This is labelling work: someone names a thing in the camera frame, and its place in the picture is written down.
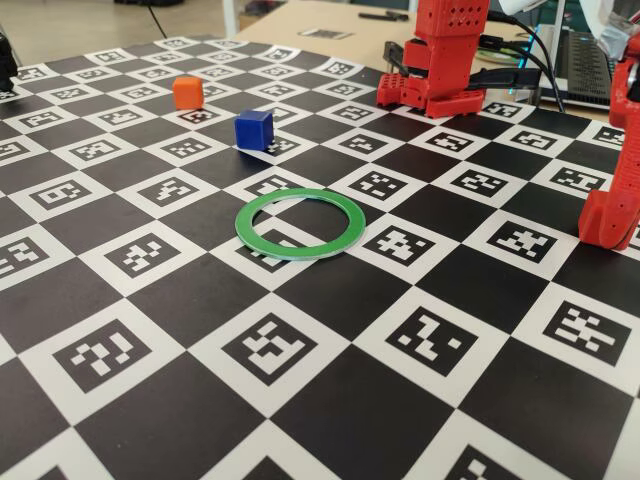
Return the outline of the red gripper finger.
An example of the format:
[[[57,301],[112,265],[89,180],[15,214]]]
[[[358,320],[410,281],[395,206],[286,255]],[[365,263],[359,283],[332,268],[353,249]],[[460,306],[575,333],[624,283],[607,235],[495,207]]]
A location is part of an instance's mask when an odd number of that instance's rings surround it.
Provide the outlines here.
[[[623,128],[625,140],[599,227],[605,248],[624,249],[639,219],[639,43],[627,45],[624,60],[616,65],[609,120]]]

